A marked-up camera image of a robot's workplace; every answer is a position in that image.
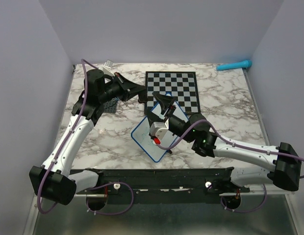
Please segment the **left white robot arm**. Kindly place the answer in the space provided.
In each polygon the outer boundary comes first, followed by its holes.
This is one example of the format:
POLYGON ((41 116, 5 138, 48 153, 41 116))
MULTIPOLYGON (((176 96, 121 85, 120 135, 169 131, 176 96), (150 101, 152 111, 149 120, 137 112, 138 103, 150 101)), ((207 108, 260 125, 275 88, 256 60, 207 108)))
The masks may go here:
POLYGON ((41 166, 33 166, 30 180, 37 195, 37 204, 45 198, 67 205, 74 195, 85 189, 92 193, 103 190, 104 182, 97 170, 87 169, 71 174, 74 158, 85 138, 104 112, 104 104, 114 98, 126 102, 138 96, 147 102, 147 89, 124 78, 120 73, 107 75, 100 69, 85 73, 84 90, 72 109, 69 124, 59 143, 41 166))

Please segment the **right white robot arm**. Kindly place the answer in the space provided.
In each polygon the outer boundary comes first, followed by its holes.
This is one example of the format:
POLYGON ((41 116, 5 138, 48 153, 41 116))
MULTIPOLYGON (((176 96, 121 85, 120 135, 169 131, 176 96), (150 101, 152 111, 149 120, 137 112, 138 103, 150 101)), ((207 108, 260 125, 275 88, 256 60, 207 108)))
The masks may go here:
POLYGON ((161 111, 147 112, 150 137, 163 150, 170 150, 181 141, 192 143, 192 150, 202 157, 230 158, 255 165, 255 168, 233 170, 221 179, 221 187, 227 192, 248 184, 273 183, 286 191, 299 189, 302 160, 290 144, 279 146, 255 145, 228 139, 220 135, 214 126, 200 113, 187 121, 175 116, 175 98, 153 92, 161 111))

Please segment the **black white chessboard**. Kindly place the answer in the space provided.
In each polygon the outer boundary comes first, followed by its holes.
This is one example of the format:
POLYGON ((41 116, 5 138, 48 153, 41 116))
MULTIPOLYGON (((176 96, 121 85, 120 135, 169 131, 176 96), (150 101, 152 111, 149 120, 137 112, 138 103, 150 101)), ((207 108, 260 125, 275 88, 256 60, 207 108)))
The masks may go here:
POLYGON ((148 102, 144 108, 145 112, 151 110, 157 104, 152 95, 153 92, 162 95, 170 94, 175 97, 179 106, 187 115, 201 111, 195 72, 147 71, 145 86, 148 92, 148 102))

